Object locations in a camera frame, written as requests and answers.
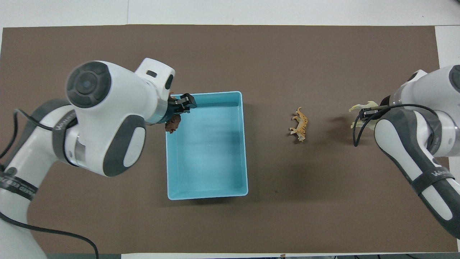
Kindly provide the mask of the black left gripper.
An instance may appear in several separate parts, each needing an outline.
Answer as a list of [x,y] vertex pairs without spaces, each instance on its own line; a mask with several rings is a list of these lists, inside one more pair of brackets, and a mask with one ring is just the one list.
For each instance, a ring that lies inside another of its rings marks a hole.
[[197,103],[194,99],[194,96],[189,93],[185,93],[180,96],[180,103],[178,103],[179,99],[173,96],[169,96],[167,102],[167,117],[172,117],[174,115],[180,115],[183,113],[190,113],[191,109],[197,108]]

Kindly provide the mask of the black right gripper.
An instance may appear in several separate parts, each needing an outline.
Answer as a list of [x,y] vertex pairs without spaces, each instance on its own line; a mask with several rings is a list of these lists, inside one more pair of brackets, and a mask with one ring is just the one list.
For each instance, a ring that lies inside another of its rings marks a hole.
[[389,105],[379,105],[373,108],[362,108],[359,114],[359,121],[365,122],[372,118],[381,118],[388,112]]

